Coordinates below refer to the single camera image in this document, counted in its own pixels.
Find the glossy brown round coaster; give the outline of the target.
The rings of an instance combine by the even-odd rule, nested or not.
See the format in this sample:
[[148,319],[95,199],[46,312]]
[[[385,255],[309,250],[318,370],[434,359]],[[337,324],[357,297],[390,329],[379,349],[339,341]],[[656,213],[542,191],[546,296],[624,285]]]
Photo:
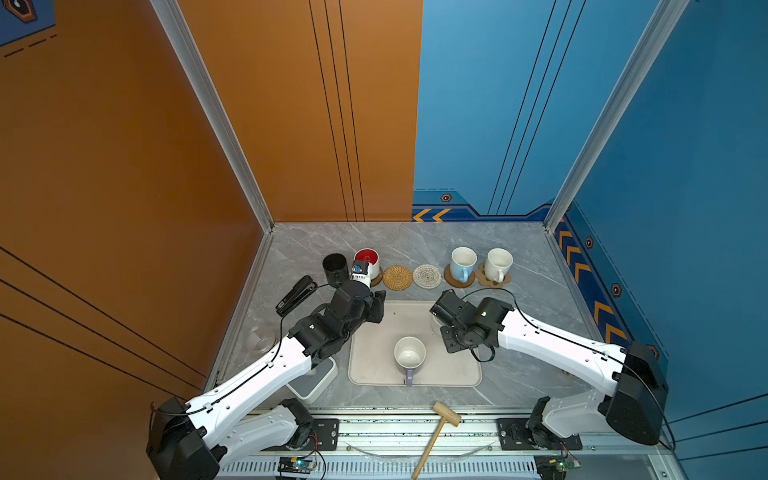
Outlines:
[[370,286],[371,286],[371,287],[375,287],[375,286],[377,286],[379,283],[381,283],[381,282],[382,282],[382,280],[383,280],[383,273],[382,273],[382,272],[379,272],[379,274],[378,274],[376,277],[374,277],[374,278],[371,280],[371,284],[370,284]]

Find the tan woven rattan coaster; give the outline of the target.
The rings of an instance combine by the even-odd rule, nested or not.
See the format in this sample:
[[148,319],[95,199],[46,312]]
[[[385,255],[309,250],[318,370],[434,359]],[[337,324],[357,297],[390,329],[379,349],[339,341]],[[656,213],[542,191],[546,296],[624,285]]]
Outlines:
[[403,291],[411,286],[413,274],[404,266],[392,266],[384,271],[383,282],[392,291]]

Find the round dark cork coaster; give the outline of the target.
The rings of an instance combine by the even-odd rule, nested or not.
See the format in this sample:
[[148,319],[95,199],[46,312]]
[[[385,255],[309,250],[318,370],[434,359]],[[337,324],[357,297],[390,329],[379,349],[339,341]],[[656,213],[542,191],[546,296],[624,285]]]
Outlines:
[[451,267],[446,266],[443,272],[443,276],[445,281],[452,287],[458,288],[458,289],[466,289],[470,287],[476,280],[475,272],[472,271],[466,282],[460,282],[459,280],[455,279],[452,275]]

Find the red inside white mug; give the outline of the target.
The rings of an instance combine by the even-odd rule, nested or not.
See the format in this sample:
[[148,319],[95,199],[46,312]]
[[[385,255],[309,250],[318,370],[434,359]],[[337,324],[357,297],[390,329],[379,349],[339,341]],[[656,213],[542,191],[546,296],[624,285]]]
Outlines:
[[376,250],[372,248],[363,248],[358,250],[355,253],[354,260],[367,262],[369,264],[368,272],[371,279],[375,279],[380,275],[380,257]]

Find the black mug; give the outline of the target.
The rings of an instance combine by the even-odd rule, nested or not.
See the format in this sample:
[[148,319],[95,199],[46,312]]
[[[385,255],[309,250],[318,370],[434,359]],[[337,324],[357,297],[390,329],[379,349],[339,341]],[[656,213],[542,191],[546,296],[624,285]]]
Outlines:
[[350,277],[347,259],[341,253],[331,253],[322,261],[322,267],[326,276],[326,283],[339,288]]

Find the paw print cork coaster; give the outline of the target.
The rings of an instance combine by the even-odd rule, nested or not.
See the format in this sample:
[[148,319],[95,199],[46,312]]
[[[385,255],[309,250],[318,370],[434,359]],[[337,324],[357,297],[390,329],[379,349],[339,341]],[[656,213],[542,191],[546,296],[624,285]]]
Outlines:
[[504,278],[501,281],[496,281],[494,279],[487,277],[485,274],[484,264],[481,264],[478,267],[478,269],[475,271],[475,277],[477,282],[482,287],[487,287],[492,289],[502,289],[511,282],[511,274],[509,272],[505,274]]

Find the white woven round coaster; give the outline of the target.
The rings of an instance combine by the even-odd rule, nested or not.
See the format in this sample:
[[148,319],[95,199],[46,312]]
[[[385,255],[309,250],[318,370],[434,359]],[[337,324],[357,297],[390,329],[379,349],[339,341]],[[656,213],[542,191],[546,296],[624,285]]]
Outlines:
[[442,283],[441,271],[431,264],[419,265],[413,270],[412,275],[413,282],[426,290],[435,289]]

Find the light blue mug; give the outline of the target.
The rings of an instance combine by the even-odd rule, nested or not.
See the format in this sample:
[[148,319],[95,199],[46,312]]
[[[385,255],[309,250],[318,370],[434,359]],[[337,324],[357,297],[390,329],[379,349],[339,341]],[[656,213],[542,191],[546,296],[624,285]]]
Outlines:
[[450,267],[452,275],[460,282],[466,282],[469,274],[474,271],[477,254],[469,247],[461,246],[451,252]]

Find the large white mug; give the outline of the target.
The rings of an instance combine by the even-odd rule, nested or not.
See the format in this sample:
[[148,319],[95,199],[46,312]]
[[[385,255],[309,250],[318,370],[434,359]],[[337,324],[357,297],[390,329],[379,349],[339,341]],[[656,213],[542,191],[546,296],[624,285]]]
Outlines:
[[431,330],[438,337],[442,336],[441,334],[442,326],[443,326],[443,323],[437,317],[432,318]]

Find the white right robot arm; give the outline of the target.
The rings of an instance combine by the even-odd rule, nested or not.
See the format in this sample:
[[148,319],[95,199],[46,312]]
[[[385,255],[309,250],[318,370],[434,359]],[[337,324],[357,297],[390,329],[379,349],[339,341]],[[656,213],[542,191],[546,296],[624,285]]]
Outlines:
[[669,387],[648,346],[581,337],[535,319],[516,300],[486,297],[473,305],[452,290],[443,291],[430,312],[450,354],[474,353],[481,346],[491,353],[516,351],[589,385],[580,394],[537,401],[524,426],[534,447],[572,448],[582,435],[597,433],[616,433],[640,445],[660,444],[668,425]]

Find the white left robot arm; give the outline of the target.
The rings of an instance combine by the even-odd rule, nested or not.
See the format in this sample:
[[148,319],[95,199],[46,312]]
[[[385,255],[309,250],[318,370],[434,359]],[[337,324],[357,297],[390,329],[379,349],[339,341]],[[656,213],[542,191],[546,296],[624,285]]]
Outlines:
[[363,324],[380,323],[385,299],[385,291],[347,280],[249,367],[186,402],[173,397],[155,408],[146,453],[158,477],[213,479],[222,467],[256,452],[313,448],[313,417],[299,400],[250,413],[339,352]]

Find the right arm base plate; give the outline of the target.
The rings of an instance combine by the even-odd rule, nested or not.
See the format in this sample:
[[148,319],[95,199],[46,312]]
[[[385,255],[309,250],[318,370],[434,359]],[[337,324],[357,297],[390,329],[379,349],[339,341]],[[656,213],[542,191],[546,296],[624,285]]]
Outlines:
[[533,429],[527,426],[523,418],[499,418],[496,420],[497,433],[504,451],[532,450],[582,450],[581,437],[576,434],[560,438],[544,426]]

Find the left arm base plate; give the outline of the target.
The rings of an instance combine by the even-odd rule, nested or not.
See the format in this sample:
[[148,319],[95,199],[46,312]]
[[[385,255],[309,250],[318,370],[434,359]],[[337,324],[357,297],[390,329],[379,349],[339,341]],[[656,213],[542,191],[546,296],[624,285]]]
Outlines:
[[300,427],[287,444],[268,448],[268,451],[310,451],[318,447],[321,452],[335,451],[339,439],[338,418],[315,418],[311,427]]

